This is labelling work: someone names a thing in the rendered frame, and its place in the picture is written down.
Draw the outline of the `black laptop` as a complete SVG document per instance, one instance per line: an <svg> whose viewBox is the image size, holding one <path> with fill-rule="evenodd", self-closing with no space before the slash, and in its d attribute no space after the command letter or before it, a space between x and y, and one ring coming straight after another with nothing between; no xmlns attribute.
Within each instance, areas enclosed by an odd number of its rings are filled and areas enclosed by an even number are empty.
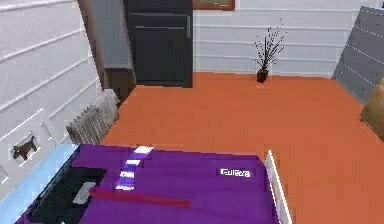
<svg viewBox="0 0 384 224"><path fill-rule="evenodd" d="M38 196L28 219L36 224L80 224L92 200L88 187L98 186L105 173L102 168L65 169Z"/></svg>

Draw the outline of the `brown room door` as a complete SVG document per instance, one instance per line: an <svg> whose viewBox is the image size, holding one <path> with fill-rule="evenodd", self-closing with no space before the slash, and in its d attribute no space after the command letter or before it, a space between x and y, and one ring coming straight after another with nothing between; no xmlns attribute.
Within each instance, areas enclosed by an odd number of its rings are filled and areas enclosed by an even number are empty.
<svg viewBox="0 0 384 224"><path fill-rule="evenodd" d="M136 86L123 0L77 0L102 89L124 102Z"/></svg>

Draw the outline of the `purple bed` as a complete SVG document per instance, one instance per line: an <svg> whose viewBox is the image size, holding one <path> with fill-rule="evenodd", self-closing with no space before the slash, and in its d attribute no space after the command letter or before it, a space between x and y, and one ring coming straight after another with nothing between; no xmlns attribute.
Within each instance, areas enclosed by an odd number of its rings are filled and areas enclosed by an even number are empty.
<svg viewBox="0 0 384 224"><path fill-rule="evenodd" d="M89 193L92 200L80 224L293 224L272 156L81 145L44 190L69 167L106 170L89 191L128 191L191 203L180 208L98 199ZM222 168L249 170L251 177L223 176ZM36 224L28 214L38 196L14 224Z"/></svg>

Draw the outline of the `small white remote control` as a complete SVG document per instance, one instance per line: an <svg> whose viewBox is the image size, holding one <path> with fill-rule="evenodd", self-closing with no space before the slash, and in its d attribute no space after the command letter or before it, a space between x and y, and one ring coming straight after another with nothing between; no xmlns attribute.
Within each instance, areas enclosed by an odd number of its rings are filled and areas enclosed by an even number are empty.
<svg viewBox="0 0 384 224"><path fill-rule="evenodd" d="M249 170L222 168L220 169L220 175L250 178L251 172Z"/></svg>

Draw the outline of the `black cupboard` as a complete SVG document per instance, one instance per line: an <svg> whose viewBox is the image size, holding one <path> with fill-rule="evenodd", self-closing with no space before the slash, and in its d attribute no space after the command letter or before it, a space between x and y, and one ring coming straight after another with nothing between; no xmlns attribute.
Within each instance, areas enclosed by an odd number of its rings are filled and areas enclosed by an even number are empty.
<svg viewBox="0 0 384 224"><path fill-rule="evenodd" d="M123 0L139 85L191 88L192 0Z"/></svg>

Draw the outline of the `grey ribbed radiator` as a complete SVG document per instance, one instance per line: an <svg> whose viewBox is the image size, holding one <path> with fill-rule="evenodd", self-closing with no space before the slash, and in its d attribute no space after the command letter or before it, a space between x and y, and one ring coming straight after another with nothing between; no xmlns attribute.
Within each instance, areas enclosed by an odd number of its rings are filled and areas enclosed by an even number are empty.
<svg viewBox="0 0 384 224"><path fill-rule="evenodd" d="M99 144L119 119L119 99L112 89L102 91L66 126L74 144Z"/></svg>

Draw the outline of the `brown framed picture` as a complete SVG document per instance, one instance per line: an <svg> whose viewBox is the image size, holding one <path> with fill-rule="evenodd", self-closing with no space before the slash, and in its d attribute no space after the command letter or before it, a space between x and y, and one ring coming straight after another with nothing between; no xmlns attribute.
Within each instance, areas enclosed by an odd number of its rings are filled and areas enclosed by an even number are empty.
<svg viewBox="0 0 384 224"><path fill-rule="evenodd" d="M192 0L194 10L233 11L235 0Z"/></svg>

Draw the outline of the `grey chest of drawers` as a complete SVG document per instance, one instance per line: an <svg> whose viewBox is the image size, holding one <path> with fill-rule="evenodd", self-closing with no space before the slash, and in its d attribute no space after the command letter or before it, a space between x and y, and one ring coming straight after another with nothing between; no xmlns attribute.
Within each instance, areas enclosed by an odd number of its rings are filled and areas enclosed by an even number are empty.
<svg viewBox="0 0 384 224"><path fill-rule="evenodd" d="M362 6L332 78L365 104L384 77L384 9Z"/></svg>

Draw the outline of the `dark twig house plant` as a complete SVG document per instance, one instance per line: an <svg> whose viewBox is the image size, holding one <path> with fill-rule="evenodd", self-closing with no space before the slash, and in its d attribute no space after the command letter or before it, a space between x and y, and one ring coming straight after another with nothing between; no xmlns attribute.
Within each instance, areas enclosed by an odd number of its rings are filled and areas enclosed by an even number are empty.
<svg viewBox="0 0 384 224"><path fill-rule="evenodd" d="M282 32L284 26L283 18L279 19L276 26L269 26L267 34L254 42L256 55L254 62L259 66L256 73L256 81L264 83L269 75L269 66L276 63L277 55L284 49L282 45L286 32Z"/></svg>

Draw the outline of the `light blue pillow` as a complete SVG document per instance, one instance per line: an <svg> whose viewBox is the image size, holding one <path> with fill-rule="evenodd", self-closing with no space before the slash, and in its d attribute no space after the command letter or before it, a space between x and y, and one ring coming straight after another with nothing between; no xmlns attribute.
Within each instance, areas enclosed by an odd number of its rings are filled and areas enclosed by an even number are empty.
<svg viewBox="0 0 384 224"><path fill-rule="evenodd" d="M77 150L76 144L57 146L0 202L0 224L14 224Z"/></svg>

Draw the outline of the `red flat book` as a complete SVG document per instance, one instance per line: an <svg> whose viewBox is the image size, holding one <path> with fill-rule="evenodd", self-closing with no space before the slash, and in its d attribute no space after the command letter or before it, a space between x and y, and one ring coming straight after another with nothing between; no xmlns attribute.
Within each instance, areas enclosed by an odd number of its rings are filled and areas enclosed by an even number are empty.
<svg viewBox="0 0 384 224"><path fill-rule="evenodd" d="M137 202L154 205L172 206L180 208L189 208L191 203L187 199L171 198L165 196L156 196L141 194L128 191L106 191L102 189L91 189L89 191L93 198L105 199L111 201Z"/></svg>

